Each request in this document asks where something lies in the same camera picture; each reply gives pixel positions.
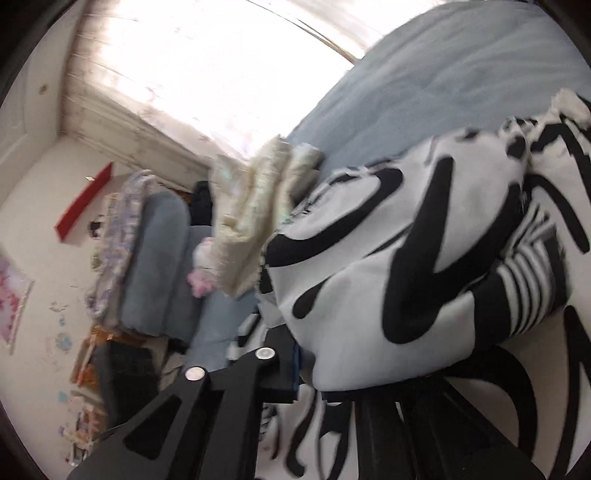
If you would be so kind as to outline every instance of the bedroom wall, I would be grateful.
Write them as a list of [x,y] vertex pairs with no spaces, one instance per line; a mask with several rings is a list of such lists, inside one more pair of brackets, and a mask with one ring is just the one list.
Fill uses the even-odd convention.
[[[66,418],[60,392],[69,393],[75,356],[90,329],[83,295],[95,274],[95,246],[86,233],[102,195],[117,189],[118,176],[101,191],[74,226],[66,243],[54,232],[63,211],[111,159],[69,137],[61,137],[25,174],[0,207],[0,244],[34,281],[21,317],[14,352],[0,345],[0,400],[24,446],[49,480],[65,480],[65,442],[58,429]],[[124,170],[117,167],[115,174]],[[60,316],[65,325],[60,326]],[[63,352],[56,336],[66,333],[72,348]]]
[[78,0],[49,29],[0,107],[0,205],[57,139],[65,62],[85,4]]

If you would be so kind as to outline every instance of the blue cushion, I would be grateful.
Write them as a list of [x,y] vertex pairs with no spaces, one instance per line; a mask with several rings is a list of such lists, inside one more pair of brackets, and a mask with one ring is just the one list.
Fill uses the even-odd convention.
[[176,194],[166,190],[147,199],[121,286],[119,320],[124,327],[152,336],[165,332],[168,305],[188,236],[189,211]]
[[254,290],[233,299],[216,290],[205,299],[197,334],[187,351],[185,368],[219,370],[228,364],[226,351],[238,327],[257,304]]

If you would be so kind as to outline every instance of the black metal bracket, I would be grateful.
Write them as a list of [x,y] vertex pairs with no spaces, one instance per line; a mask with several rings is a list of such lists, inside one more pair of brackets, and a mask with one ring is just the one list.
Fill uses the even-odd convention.
[[70,480],[252,479],[264,402],[297,398],[299,350],[285,326],[216,372],[187,370],[101,442]]

